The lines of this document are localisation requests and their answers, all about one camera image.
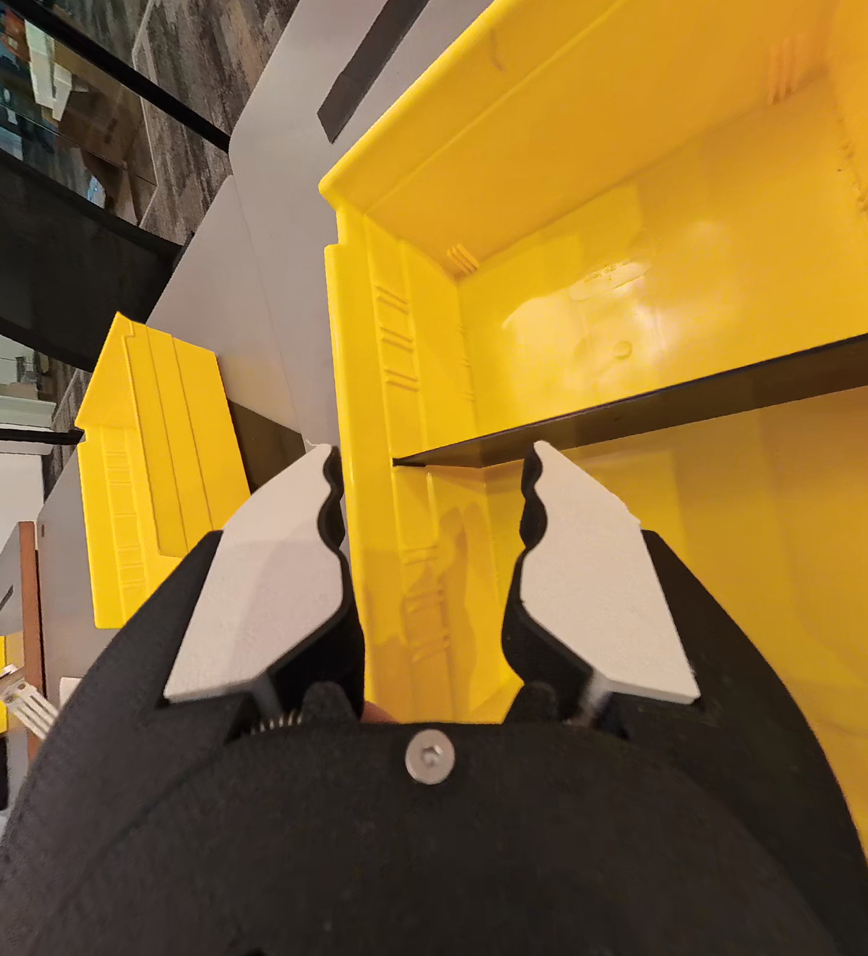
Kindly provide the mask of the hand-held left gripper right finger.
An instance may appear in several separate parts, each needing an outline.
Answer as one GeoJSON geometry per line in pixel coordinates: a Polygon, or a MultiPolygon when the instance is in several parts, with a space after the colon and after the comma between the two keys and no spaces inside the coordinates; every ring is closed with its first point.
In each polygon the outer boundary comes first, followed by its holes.
{"type": "Polygon", "coordinates": [[[701,690],[631,510],[546,441],[523,460],[521,554],[503,655],[556,721],[596,721],[617,695],[690,706],[701,690]]]}

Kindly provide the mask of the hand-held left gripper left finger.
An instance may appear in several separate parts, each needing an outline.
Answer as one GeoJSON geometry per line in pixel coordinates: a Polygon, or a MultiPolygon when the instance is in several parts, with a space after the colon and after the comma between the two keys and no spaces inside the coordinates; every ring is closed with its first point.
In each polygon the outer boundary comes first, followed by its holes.
{"type": "Polygon", "coordinates": [[[366,645],[348,557],[340,451],[317,445],[227,521],[164,687],[170,704],[247,694],[263,718],[339,688],[357,718],[366,645]]]}

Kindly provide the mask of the yellow divided storage bin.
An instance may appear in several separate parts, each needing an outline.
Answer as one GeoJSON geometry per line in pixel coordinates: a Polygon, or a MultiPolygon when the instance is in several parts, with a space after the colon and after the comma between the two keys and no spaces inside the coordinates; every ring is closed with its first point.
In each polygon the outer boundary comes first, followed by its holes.
{"type": "MultiPolygon", "coordinates": [[[[519,463],[393,461],[868,334],[868,2],[495,2],[320,185],[368,699],[493,721],[519,463]]],[[[868,858],[868,384],[571,458],[785,682],[868,858]]]]}

